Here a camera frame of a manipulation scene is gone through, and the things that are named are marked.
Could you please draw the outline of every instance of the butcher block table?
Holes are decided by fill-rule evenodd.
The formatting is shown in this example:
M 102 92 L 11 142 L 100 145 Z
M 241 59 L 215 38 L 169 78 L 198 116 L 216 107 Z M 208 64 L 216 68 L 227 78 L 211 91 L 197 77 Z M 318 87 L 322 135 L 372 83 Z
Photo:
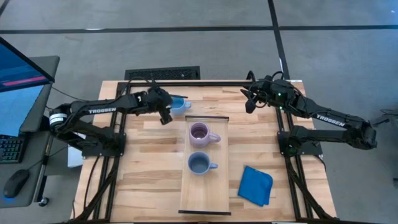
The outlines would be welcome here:
M 188 82 L 208 82 L 189 80 Z M 211 82 L 242 82 L 243 80 L 210 80 Z M 301 81 L 292 83 L 305 93 Z M 99 99 L 113 99 L 118 81 L 105 81 Z M 134 86 L 131 92 L 146 90 Z M 182 167 L 184 161 L 185 117 L 176 116 L 163 126 L 158 113 L 127 115 L 127 143 L 120 157 L 111 222 L 270 222 L 295 220 L 285 160 L 279 152 L 276 133 L 279 131 L 275 108 L 245 112 L 245 96 L 240 86 L 165 86 L 170 94 L 187 96 L 192 102 L 186 115 L 227 116 L 229 146 L 229 210 L 231 215 L 196 215 L 178 213 L 180 208 Z M 288 128 L 286 116 L 282 115 Z M 94 125 L 109 126 L 111 114 L 98 114 Z M 294 124 L 313 128 L 311 119 L 293 116 Z M 83 210 L 83 201 L 95 157 L 85 159 L 75 197 L 76 214 Z M 323 164 L 314 156 L 302 156 L 309 191 L 331 216 L 336 216 L 328 179 Z M 88 202 L 98 189 L 103 158 L 93 172 L 88 189 Z M 238 196 L 244 166 L 251 166 L 274 179 L 269 205 L 259 207 Z M 297 189 L 301 216 L 305 217 L 302 194 Z M 106 210 L 105 192 L 99 217 Z

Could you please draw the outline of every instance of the desk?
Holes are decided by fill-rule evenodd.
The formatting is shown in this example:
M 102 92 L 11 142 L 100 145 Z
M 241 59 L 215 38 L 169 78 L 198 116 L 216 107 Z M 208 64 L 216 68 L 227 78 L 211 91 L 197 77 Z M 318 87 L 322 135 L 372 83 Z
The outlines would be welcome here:
M 32 57 L 30 58 L 38 66 L 43 68 L 49 75 L 55 76 L 60 58 L 58 56 Z M 19 169 L 27 169 L 37 161 L 43 159 L 47 145 L 51 139 L 48 131 L 39 131 L 44 117 L 44 109 L 47 104 L 51 85 L 45 85 L 37 97 L 32 109 L 27 115 L 20 132 L 32 133 L 27 144 L 24 158 L 20 164 L 0 165 L 0 189 L 3 190 L 8 178 Z M 38 188 L 43 177 L 42 163 L 38 163 L 30 170 L 30 176 L 21 192 L 12 200 L 0 195 L 0 208 L 25 207 L 32 203 L 34 196 L 39 195 Z
M 114 98 L 118 82 L 103 82 L 99 98 Z M 303 93 L 302 82 L 294 85 Z M 187 115 L 228 116 L 229 207 L 231 216 L 179 214 L 185 118 L 162 126 L 158 114 L 127 115 L 127 143 L 120 158 L 111 222 L 269 222 L 295 220 L 284 158 L 279 153 L 275 108 L 245 112 L 246 98 L 239 86 L 168 86 L 170 94 L 184 95 L 192 102 Z M 142 91 L 146 87 L 132 87 Z M 288 127 L 284 117 L 284 126 Z M 109 126 L 111 114 L 99 114 L 94 125 Z M 294 124 L 313 128 L 311 119 L 293 117 Z M 309 191 L 330 215 L 335 216 L 326 172 L 313 156 L 302 156 Z M 81 213 L 90 170 L 95 158 L 84 161 L 75 197 L 76 214 Z M 88 191 L 88 201 L 98 188 L 102 158 L 96 166 Z M 244 166 L 272 176 L 274 185 L 269 205 L 258 207 L 238 197 Z M 305 216 L 302 195 L 297 189 L 301 214 Z M 105 193 L 100 210 L 104 217 Z

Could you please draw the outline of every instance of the light blue cup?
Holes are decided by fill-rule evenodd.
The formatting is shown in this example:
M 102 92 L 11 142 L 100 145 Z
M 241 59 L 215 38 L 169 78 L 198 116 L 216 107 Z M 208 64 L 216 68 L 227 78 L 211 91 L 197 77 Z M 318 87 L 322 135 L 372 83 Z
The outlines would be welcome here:
M 194 152 L 188 158 L 189 169 L 196 175 L 205 175 L 210 169 L 218 167 L 210 162 L 209 156 L 202 151 Z
M 191 108 L 191 102 L 185 101 L 183 98 L 172 97 L 173 103 L 171 112 L 174 115 L 183 115 L 185 111 Z

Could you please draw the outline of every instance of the computer mouse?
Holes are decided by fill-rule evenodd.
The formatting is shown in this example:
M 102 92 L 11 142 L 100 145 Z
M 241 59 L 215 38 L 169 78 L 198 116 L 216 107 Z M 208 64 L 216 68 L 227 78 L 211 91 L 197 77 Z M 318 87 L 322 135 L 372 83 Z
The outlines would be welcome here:
M 10 179 L 7 180 L 3 194 L 6 198 L 14 198 L 19 194 L 22 187 L 26 183 L 27 179 L 29 178 L 29 171 L 21 169 L 15 172 Z

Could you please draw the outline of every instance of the monitor screen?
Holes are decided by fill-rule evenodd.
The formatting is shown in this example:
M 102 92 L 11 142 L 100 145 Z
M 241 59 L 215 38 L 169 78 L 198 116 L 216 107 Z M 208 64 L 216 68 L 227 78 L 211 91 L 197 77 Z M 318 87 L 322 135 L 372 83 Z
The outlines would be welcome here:
M 50 82 L 49 74 L 0 37 L 0 92 Z

